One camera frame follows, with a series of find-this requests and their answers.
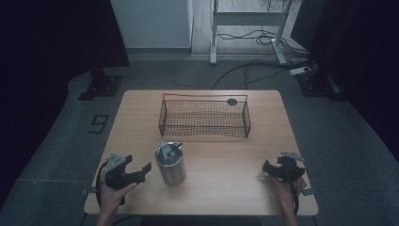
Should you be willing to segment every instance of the stainless steel cup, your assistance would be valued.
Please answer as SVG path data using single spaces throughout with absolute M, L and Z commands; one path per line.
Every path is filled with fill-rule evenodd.
M 185 179 L 183 150 L 175 142 L 162 143 L 155 151 L 155 159 L 165 183 L 176 186 Z

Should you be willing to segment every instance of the metal rack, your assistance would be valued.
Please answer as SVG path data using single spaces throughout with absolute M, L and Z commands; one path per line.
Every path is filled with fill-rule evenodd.
M 211 39 L 211 65 L 216 65 L 216 28 L 219 25 L 271 25 L 278 26 L 279 31 L 273 41 L 273 49 L 280 64 L 287 61 L 281 50 L 281 35 L 289 15 L 292 0 L 286 2 L 283 12 L 218 12 L 217 2 L 214 0 L 214 11 L 212 14 L 212 39 Z
M 249 135 L 246 95 L 164 93 L 163 98 L 159 117 L 161 136 Z

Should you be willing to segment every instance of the hand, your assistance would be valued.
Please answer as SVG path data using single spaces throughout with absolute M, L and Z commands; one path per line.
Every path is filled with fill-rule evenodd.
M 274 188 L 276 190 L 276 194 L 279 197 L 279 203 L 281 204 L 283 221 L 284 225 L 298 225 L 294 213 L 294 197 L 293 191 L 290 187 L 290 184 L 283 183 L 276 177 L 269 176 L 270 180 L 273 182 Z M 306 187 L 306 182 L 302 177 L 297 179 L 294 182 L 294 186 L 296 187 L 296 195 L 299 195 L 302 190 Z
M 115 190 L 114 188 L 106 185 L 104 170 L 101 173 L 100 181 L 102 182 L 100 185 L 101 210 L 97 219 L 97 226 L 112 225 L 112 220 L 118 212 L 120 201 L 122 200 L 123 196 L 135 189 L 137 183 L 129 184 L 121 190 Z

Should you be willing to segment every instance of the black wire basket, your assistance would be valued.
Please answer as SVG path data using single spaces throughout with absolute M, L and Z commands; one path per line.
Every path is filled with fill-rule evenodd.
M 249 130 L 246 95 L 163 94 L 161 136 L 248 137 Z

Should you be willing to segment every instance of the power strip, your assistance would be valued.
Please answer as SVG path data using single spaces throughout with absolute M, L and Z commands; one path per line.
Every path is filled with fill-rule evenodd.
M 290 75 L 295 76 L 295 75 L 298 75 L 298 74 L 308 73 L 308 72 L 311 72 L 311 68 L 303 67 L 303 68 L 290 70 Z

